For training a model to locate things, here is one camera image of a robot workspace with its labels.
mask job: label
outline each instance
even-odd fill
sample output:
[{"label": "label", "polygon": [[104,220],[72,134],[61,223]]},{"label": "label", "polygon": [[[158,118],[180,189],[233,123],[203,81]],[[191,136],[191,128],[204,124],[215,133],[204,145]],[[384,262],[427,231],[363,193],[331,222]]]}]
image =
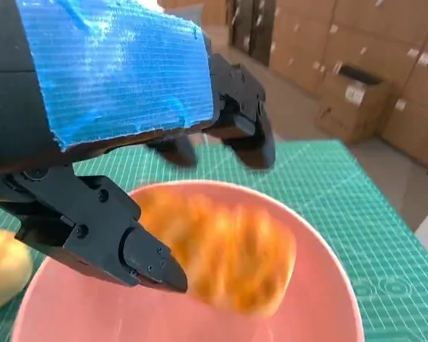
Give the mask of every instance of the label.
[{"label": "label", "polygon": [[420,51],[418,51],[416,48],[411,48],[407,53],[407,56],[412,58],[417,58],[417,56],[419,55],[419,52]]},{"label": "label", "polygon": [[394,107],[397,109],[397,110],[399,110],[399,111],[403,111],[404,109],[406,109],[406,106],[407,106],[407,102],[405,101],[405,100],[403,100],[402,98],[400,98],[398,101],[397,101],[397,104],[396,105],[394,105]]},{"label": "label", "polygon": [[345,99],[355,105],[361,105],[366,91],[357,85],[349,85],[345,91]]},{"label": "label", "polygon": [[335,34],[337,32],[338,27],[336,25],[331,25],[330,27],[330,33]]},{"label": "label", "polygon": [[342,62],[338,61],[335,65],[335,68],[333,69],[333,73],[337,75],[338,73],[340,73],[341,68],[342,68]]},{"label": "label", "polygon": [[422,55],[419,58],[418,62],[421,66],[427,66],[428,65],[428,52],[422,53]]}]

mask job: blurry bread roll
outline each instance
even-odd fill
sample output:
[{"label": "blurry bread roll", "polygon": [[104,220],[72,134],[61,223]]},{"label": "blurry bread roll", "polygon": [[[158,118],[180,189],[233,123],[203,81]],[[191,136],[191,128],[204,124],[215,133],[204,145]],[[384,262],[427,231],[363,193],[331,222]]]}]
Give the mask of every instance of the blurry bread roll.
[{"label": "blurry bread roll", "polygon": [[32,266],[29,249],[14,233],[0,230],[0,307],[24,289]]},{"label": "blurry bread roll", "polygon": [[239,313],[273,315],[295,264],[295,239],[260,208],[227,209],[204,195],[155,189],[138,193],[140,223],[172,250],[188,292]]}]

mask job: table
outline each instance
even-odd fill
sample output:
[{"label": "table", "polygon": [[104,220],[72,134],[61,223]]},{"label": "table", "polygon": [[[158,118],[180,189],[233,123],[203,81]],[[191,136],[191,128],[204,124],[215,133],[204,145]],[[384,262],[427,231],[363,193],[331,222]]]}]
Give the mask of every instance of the table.
[{"label": "table", "polygon": [[[108,175],[127,191],[210,179],[268,194],[306,218],[335,250],[354,286],[368,342],[428,341],[428,253],[360,165],[337,141],[279,142],[276,149],[271,172],[246,170],[222,146],[198,147],[194,170],[172,167],[143,147],[125,147],[75,170]],[[0,211],[0,228],[17,227]],[[33,256],[38,266],[43,256]],[[0,310],[0,342],[9,340],[21,299]]]}]

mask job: screw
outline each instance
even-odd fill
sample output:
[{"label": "screw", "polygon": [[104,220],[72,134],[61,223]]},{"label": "screw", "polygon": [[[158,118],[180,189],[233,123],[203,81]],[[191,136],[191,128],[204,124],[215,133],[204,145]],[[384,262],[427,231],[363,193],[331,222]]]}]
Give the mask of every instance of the screw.
[{"label": "screw", "polygon": [[85,224],[82,224],[79,228],[76,228],[76,235],[78,236],[78,239],[85,239],[88,235],[88,227]]},{"label": "screw", "polygon": [[98,193],[98,200],[101,203],[105,203],[108,201],[108,199],[109,199],[109,192],[104,189],[100,190],[100,192]]},{"label": "screw", "polygon": [[49,173],[48,169],[35,169],[24,172],[24,177],[33,182],[38,182],[47,176]]}]

